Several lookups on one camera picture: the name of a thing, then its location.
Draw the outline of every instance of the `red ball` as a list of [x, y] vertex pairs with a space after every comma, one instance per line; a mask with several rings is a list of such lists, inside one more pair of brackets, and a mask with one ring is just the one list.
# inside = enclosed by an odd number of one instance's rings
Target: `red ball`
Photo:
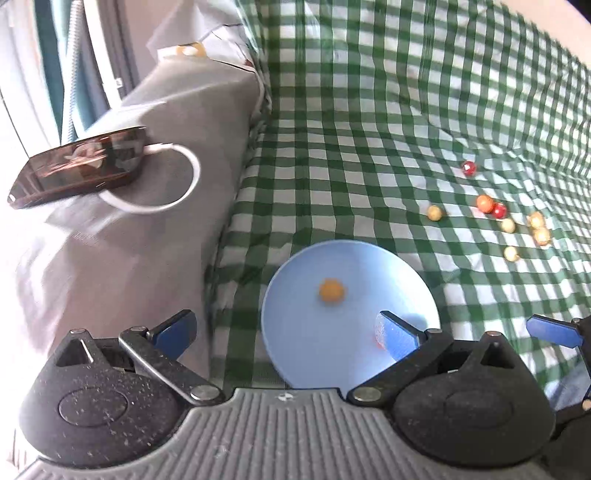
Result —
[[507, 214], [507, 207], [503, 203], [497, 202], [492, 209], [492, 214], [495, 218], [501, 220]]
[[462, 164], [462, 170], [466, 177], [472, 177], [476, 173], [476, 164], [473, 161], [467, 160]]

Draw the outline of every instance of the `light blue bowl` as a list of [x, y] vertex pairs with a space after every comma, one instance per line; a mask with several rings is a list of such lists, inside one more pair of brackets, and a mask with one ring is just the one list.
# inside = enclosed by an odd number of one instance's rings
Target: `light blue bowl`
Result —
[[[345, 286], [341, 303], [320, 299], [326, 278]], [[337, 387], [346, 395], [394, 363], [375, 337], [381, 310], [419, 330], [440, 327], [431, 292], [402, 259], [365, 242], [322, 242], [295, 254], [271, 279], [262, 304], [263, 340], [292, 387]]]

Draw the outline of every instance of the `white charging cable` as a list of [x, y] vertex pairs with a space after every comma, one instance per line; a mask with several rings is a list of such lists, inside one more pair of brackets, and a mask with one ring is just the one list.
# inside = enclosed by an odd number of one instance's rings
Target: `white charging cable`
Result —
[[174, 202], [167, 203], [166, 205], [156, 205], [156, 206], [144, 206], [144, 205], [137, 205], [135, 203], [129, 203], [125, 200], [120, 199], [113, 195], [113, 192], [110, 190], [102, 190], [99, 192], [99, 197], [109, 205], [118, 208], [119, 210], [123, 210], [127, 213], [139, 213], [140, 215], [147, 215], [149, 213], [157, 213], [157, 212], [165, 212], [166, 210], [170, 210], [171, 208], [177, 206], [179, 203], [183, 202], [195, 189], [197, 183], [199, 182], [199, 177], [201, 176], [201, 165], [199, 163], [199, 159], [197, 156], [190, 151], [187, 147], [182, 145], [175, 145], [173, 143], [156, 143], [153, 145], [147, 145], [144, 147], [144, 155], [152, 155], [154, 153], [159, 153], [165, 150], [174, 150], [179, 153], [182, 153], [187, 160], [191, 162], [191, 166], [193, 168], [193, 179], [191, 181], [191, 185], [189, 185], [189, 189], [185, 192], [185, 194], [175, 200]]

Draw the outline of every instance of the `green gingham cloth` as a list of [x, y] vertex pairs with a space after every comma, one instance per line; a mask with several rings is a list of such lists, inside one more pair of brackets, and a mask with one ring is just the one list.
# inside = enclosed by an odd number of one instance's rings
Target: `green gingham cloth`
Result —
[[[551, 391], [577, 353], [525, 321], [591, 313], [589, 70], [487, 0], [242, 2], [271, 106], [213, 270], [212, 380], [281, 385], [260, 331], [271, 277], [304, 247], [357, 239], [421, 275], [443, 329], [503, 332]], [[483, 193], [516, 233], [477, 210]], [[527, 227], [536, 210], [545, 248]]]

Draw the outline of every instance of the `small bead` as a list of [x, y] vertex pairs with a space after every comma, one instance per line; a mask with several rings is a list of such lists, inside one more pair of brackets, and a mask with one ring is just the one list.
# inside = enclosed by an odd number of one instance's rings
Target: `small bead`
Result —
[[550, 243], [550, 240], [552, 240], [550, 230], [548, 230], [545, 226], [536, 229], [534, 232], [534, 240], [539, 246], [545, 247]]
[[515, 222], [510, 218], [505, 218], [501, 222], [501, 230], [505, 233], [514, 233], [515, 232]]
[[335, 278], [327, 278], [322, 282], [318, 293], [326, 303], [338, 303], [345, 298], [345, 287]]
[[527, 220], [530, 224], [530, 227], [534, 229], [546, 226], [546, 219], [540, 212], [532, 213], [529, 217], [527, 217]]
[[505, 215], [507, 214], [507, 207], [504, 203], [497, 202], [492, 209], [492, 214], [495, 218], [501, 220], [502, 218], [505, 218]]
[[427, 209], [427, 217], [429, 218], [429, 220], [433, 222], [438, 222], [439, 220], [441, 220], [442, 216], [443, 210], [441, 210], [437, 205], [431, 205]]
[[476, 206], [482, 213], [491, 213], [495, 207], [495, 202], [488, 195], [480, 195], [476, 199]]
[[476, 164], [473, 161], [467, 160], [462, 164], [462, 170], [466, 177], [473, 177], [476, 173]]
[[515, 247], [507, 247], [503, 252], [505, 259], [508, 262], [517, 262], [521, 257], [517, 253], [517, 249]]

